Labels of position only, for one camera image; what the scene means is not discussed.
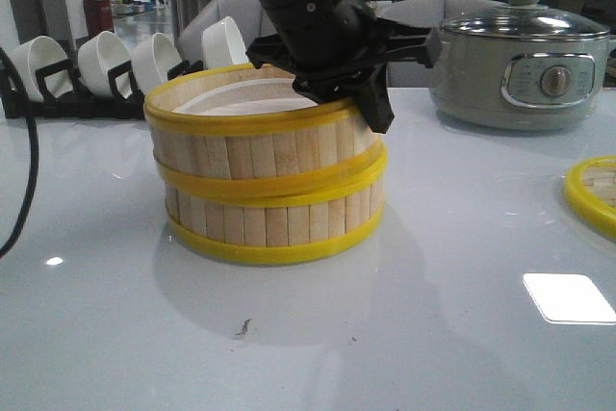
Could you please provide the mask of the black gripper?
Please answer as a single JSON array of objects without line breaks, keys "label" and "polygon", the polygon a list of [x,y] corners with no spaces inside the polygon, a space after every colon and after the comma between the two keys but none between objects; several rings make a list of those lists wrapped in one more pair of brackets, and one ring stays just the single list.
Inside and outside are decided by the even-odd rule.
[{"label": "black gripper", "polygon": [[361,0],[259,0],[276,32],[255,39],[247,57],[294,75],[294,90],[318,104],[349,97],[375,133],[394,120],[390,62],[433,67],[441,51],[433,28],[378,17]]}]

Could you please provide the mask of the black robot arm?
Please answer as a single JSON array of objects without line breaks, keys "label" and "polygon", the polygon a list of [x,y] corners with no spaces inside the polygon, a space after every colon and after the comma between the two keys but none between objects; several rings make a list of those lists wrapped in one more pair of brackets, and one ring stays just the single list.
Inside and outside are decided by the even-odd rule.
[{"label": "black robot arm", "polygon": [[319,104],[351,98],[372,131],[384,134],[394,119],[387,64],[432,67],[440,41],[432,28],[377,16],[370,1],[259,0],[276,32],[252,41],[247,57],[292,73],[294,90]]}]

